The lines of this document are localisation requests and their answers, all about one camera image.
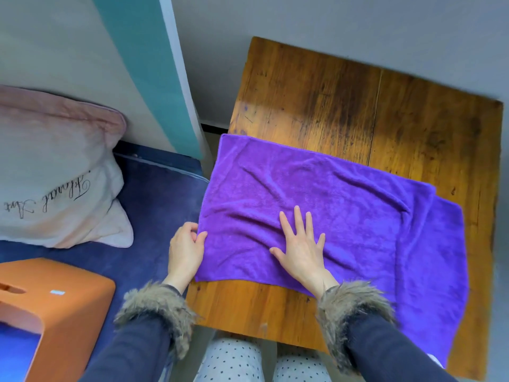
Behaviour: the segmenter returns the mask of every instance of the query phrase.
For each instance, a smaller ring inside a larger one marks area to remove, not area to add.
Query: wooden tabletop
[[[470,294],[449,356],[483,380],[502,104],[416,77],[253,38],[229,133],[362,163],[436,186],[462,206]],[[316,302],[245,281],[193,283],[202,325],[326,351]]]

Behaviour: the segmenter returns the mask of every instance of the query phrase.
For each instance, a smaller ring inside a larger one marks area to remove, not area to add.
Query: wall
[[[252,36],[351,58],[509,104],[509,0],[173,0],[203,123],[228,126]],[[488,380],[509,374],[509,125],[501,190]]]
[[[118,109],[125,140],[206,158],[171,5],[163,16],[159,0],[95,1],[0,0],[0,83]]]

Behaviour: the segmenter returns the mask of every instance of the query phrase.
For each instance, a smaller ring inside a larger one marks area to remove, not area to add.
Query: leg
[[[273,382],[331,382],[329,373],[314,350],[277,344]]]
[[[218,333],[209,346],[194,382],[264,382],[262,353],[251,338]]]

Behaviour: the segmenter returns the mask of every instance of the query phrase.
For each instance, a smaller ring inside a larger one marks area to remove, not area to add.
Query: dark sleeve
[[[346,347],[366,382],[456,381],[378,314],[360,314],[350,322]]]
[[[178,359],[187,353],[194,318],[169,285],[148,283],[129,291],[115,317],[118,333],[80,382],[157,382],[170,349]]]
[[[157,382],[170,340],[169,330],[158,315],[138,316],[120,328],[80,382]]]
[[[395,327],[389,301],[369,282],[328,289],[317,319],[343,373],[360,373],[366,382],[455,382]]]

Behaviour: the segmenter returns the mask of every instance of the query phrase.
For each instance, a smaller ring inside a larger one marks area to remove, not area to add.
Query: wood plank
[[[230,133],[366,164],[381,70],[253,38]],[[245,281],[192,283],[199,324],[326,351],[312,298]]]
[[[476,380],[487,364],[501,123],[500,102],[383,71],[369,166],[462,206],[470,295],[448,370]]]

